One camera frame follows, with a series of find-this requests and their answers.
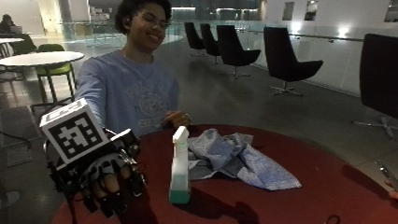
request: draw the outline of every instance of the napkin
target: napkin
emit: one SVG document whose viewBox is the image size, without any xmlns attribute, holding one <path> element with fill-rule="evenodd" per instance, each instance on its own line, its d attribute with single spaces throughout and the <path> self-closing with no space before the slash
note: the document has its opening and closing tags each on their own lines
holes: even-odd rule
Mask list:
<svg viewBox="0 0 398 224">
<path fill-rule="evenodd" d="M 216 129 L 189 138 L 191 179 L 211 178 L 220 172 L 262 189 L 300 188 L 294 175 L 252 147 L 252 142 L 253 136 L 249 134 L 221 136 Z"/>
</svg>

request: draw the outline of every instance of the green base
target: green base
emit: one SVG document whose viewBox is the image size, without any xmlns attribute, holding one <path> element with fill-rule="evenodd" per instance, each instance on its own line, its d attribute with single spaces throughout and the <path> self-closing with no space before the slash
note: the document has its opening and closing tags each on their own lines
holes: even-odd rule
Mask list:
<svg viewBox="0 0 398 224">
<path fill-rule="evenodd" d="M 191 191 L 171 190 L 171 193 L 169 193 L 171 203 L 188 203 L 189 199 L 191 199 Z"/>
</svg>

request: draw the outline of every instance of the light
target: light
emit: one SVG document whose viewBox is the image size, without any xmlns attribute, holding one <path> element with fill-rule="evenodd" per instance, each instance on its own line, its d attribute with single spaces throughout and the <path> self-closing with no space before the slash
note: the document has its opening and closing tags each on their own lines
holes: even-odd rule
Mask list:
<svg viewBox="0 0 398 224">
<path fill-rule="evenodd" d="M 338 37 L 345 38 L 349 30 L 350 29 L 348 27 L 338 28 Z"/>
<path fill-rule="evenodd" d="M 229 8 L 229 7 L 220 7 L 216 9 L 216 12 L 221 12 L 222 10 L 225 11 L 258 11 L 258 8 L 254 9 L 248 9 L 248 8 Z"/>
<path fill-rule="evenodd" d="M 196 10 L 196 7 L 172 7 L 173 10 Z"/>
<path fill-rule="evenodd" d="M 294 22 L 292 25 L 292 33 L 294 35 L 298 35 L 298 31 L 301 30 L 301 23 L 300 22 Z"/>
</svg>

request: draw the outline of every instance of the person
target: person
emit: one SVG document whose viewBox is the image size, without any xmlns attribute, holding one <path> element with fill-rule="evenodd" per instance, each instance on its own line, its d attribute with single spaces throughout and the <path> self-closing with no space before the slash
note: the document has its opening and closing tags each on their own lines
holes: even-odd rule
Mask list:
<svg viewBox="0 0 398 224">
<path fill-rule="evenodd" d="M 177 79 L 153 55 L 165 38 L 171 17 L 168 0 L 123 0 L 115 22 L 117 30 L 127 35 L 124 48 L 88 59 L 80 69 L 76 99 L 85 98 L 100 125 L 115 133 L 131 129 L 140 138 L 165 127 L 191 125 L 189 115 L 179 108 Z M 117 177 L 108 172 L 99 179 L 92 171 L 101 170 L 101 164 L 109 161 L 117 161 L 123 177 L 129 180 L 131 170 L 112 154 L 91 164 L 85 172 L 97 181 L 84 184 L 84 196 L 92 197 L 87 190 L 92 189 L 108 217 L 113 211 L 107 202 L 115 201 L 108 197 L 120 197 Z M 113 209 L 116 213 L 124 210 L 120 205 Z"/>
<path fill-rule="evenodd" d="M 11 26 L 15 26 L 12 18 L 11 18 L 10 14 L 4 14 L 3 20 L 0 22 L 0 33 L 3 33 L 3 34 L 12 33 Z"/>
</svg>

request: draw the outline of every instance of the cable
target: cable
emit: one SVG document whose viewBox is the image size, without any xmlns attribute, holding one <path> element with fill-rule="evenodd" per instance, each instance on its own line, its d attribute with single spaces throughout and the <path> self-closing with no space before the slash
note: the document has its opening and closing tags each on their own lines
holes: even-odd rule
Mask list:
<svg viewBox="0 0 398 224">
<path fill-rule="evenodd" d="M 16 139 L 23 140 L 24 142 L 27 142 L 28 143 L 28 149 L 31 149 L 32 144 L 31 144 L 31 141 L 27 138 L 23 138 L 20 136 L 15 136 L 10 133 L 4 133 L 3 131 L 0 131 L 0 133 L 6 136 L 11 137 L 11 138 L 16 138 Z"/>
</svg>

